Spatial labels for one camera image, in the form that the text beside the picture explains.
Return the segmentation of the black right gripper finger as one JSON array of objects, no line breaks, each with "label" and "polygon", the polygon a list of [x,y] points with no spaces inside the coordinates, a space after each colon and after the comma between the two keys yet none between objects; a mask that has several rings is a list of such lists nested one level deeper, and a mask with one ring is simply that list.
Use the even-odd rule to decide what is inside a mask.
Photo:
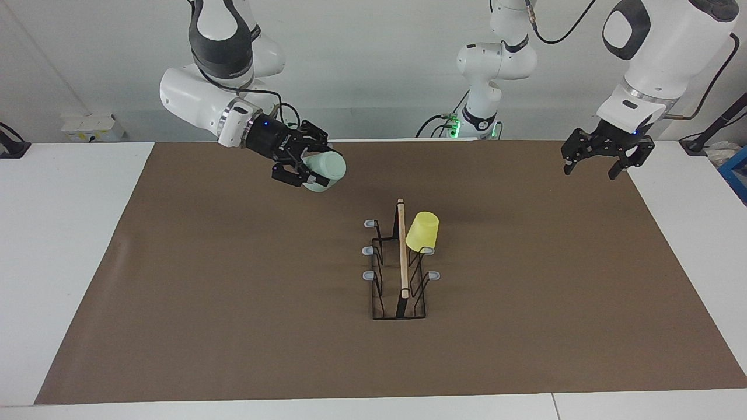
[{"label": "black right gripper finger", "polygon": [[294,167],[293,171],[286,169],[286,165],[281,163],[275,163],[272,167],[272,179],[296,188],[300,188],[304,183],[314,184],[318,178],[319,175],[304,163]]},{"label": "black right gripper finger", "polygon": [[295,151],[299,153],[329,152],[328,133],[310,121],[302,121],[295,130]]}]

